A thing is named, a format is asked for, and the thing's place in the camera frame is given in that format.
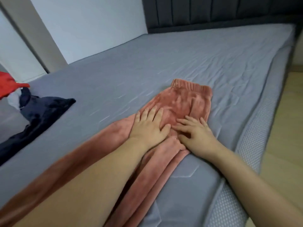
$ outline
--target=elastic waistband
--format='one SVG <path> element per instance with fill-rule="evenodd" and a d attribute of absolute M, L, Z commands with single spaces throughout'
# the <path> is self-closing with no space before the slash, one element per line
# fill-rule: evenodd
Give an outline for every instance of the elastic waistband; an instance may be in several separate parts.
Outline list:
<path fill-rule="evenodd" d="M 212 90 L 209 86 L 196 84 L 182 79 L 174 79 L 171 87 L 185 88 L 189 91 L 199 92 L 203 96 L 209 96 L 210 98 L 212 97 Z"/>

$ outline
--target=navy blue clothing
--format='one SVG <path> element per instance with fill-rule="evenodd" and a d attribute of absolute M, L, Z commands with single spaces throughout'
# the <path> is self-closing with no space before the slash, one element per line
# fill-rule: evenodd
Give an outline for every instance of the navy blue clothing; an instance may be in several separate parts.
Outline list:
<path fill-rule="evenodd" d="M 0 144 L 0 166 L 47 130 L 76 102 L 75 99 L 60 97 L 39 98 L 31 95 L 27 87 L 24 87 L 21 92 L 21 114 L 30 124 L 25 127 L 24 131 Z"/>

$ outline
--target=leather headboard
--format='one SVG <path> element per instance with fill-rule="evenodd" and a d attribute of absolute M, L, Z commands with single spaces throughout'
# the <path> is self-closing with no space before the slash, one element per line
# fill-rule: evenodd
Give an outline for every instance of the leather headboard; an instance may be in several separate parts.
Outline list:
<path fill-rule="evenodd" d="M 303 0 L 142 0 L 148 33 L 301 24 Z"/>

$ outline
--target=red fabric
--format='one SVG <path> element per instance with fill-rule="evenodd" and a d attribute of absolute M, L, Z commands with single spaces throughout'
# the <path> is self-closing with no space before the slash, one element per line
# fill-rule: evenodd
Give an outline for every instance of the red fabric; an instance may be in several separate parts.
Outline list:
<path fill-rule="evenodd" d="M 6 72 L 0 72 L 0 99 L 8 96 L 19 87 L 30 87 L 29 84 L 16 83 L 13 77 Z"/>
<path fill-rule="evenodd" d="M 211 97 L 210 87 L 175 79 L 141 112 L 154 105 L 163 107 L 161 127 L 167 123 L 175 125 L 176 118 L 184 118 L 185 115 L 207 120 Z M 55 162 L 0 210 L 0 226 L 12 226 L 83 170 L 117 149 L 127 140 L 133 123 L 134 115 L 116 121 Z M 171 130 L 166 140 L 142 158 L 105 226 L 137 226 L 171 173 L 188 153 L 178 140 L 177 132 Z"/>

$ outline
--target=headboard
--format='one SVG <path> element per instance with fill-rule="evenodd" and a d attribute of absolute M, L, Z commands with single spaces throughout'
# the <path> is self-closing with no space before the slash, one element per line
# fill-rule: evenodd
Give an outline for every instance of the headboard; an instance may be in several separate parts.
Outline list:
<path fill-rule="evenodd" d="M 142 0 L 148 33 L 302 24 L 303 0 Z"/>

